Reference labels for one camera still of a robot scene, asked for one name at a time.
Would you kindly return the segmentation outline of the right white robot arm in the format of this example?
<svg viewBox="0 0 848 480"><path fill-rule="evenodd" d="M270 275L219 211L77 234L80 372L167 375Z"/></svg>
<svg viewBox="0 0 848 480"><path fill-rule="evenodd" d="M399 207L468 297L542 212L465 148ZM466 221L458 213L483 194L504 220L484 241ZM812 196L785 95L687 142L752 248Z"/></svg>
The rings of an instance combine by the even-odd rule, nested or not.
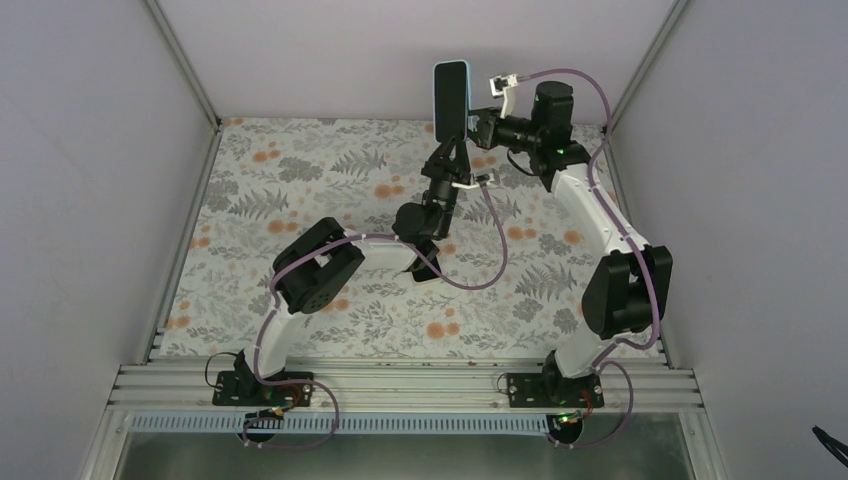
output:
<svg viewBox="0 0 848 480"><path fill-rule="evenodd" d="M529 175L571 211L597 263L581 298L583 323L547 355L540 372L508 374L506 393L513 408L601 407L600 374L611 353L623 345L646 350L651 344L635 335L659 333L673 258L623 219L597 181L589 152L572 137L572 87L537 84L531 114L520 118L512 113L519 82L514 74L490 79L502 105L473 110L469 137L482 149L527 154Z"/></svg>

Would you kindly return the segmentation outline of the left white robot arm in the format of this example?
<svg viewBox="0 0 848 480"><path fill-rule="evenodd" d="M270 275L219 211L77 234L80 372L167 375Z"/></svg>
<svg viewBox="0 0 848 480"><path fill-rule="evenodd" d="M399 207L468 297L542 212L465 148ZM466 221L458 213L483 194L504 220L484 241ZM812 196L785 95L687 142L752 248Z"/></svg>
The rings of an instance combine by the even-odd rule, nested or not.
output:
<svg viewBox="0 0 848 480"><path fill-rule="evenodd" d="M215 406L307 407L324 387L313 373L287 367L296 330L329 305L363 268L408 273L416 282L443 279L438 242L448 236L459 191L475 188L462 137L441 141L425 161L430 183L421 200L402 205L388 234L355 233L332 217L319 220L280 253L269 281L272 304L254 343L210 386Z"/></svg>

